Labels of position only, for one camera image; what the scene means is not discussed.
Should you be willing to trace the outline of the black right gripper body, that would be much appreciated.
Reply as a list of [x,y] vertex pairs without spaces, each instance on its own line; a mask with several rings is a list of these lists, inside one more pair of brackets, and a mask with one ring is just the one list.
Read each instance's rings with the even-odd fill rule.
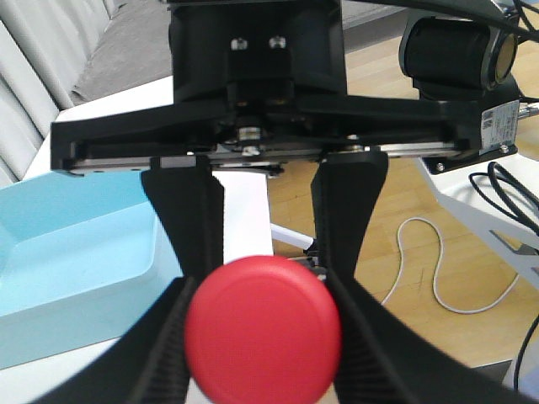
[[409,1],[399,60],[419,100],[347,92],[337,1],[171,1],[173,102],[56,122],[51,167],[143,170],[153,157],[272,167],[335,152],[464,157],[509,77],[518,15],[493,1]]

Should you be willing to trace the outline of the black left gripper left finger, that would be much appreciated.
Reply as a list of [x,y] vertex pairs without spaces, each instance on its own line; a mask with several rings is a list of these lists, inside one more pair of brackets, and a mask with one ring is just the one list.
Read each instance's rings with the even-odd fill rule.
[[197,283],[176,278],[128,332],[35,403],[185,403],[184,320]]

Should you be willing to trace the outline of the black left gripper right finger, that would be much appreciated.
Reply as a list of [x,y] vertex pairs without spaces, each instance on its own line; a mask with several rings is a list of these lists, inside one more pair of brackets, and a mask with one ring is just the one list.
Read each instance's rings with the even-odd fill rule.
[[334,389],[341,403],[529,403],[401,323],[355,279],[327,272],[342,321]]

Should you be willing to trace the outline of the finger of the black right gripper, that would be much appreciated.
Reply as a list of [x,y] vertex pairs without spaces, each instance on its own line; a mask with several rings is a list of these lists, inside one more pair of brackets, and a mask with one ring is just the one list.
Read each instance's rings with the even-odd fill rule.
[[372,212],[388,171],[380,151],[331,153],[311,183],[319,262],[352,279]]
[[223,264],[224,187],[207,157],[153,157],[141,184],[184,275],[204,279]]

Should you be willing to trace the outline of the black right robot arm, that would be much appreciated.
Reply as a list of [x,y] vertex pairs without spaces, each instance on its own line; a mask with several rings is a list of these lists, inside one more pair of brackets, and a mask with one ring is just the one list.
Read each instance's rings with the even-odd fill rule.
[[347,92],[337,1],[171,1],[173,103],[55,123],[51,167],[137,170],[184,272],[223,261],[216,170],[269,173],[314,161],[319,261],[342,279],[360,246],[390,156],[432,168],[497,152],[483,124],[519,103],[510,70],[538,33],[518,1],[407,1],[399,65],[416,100]]

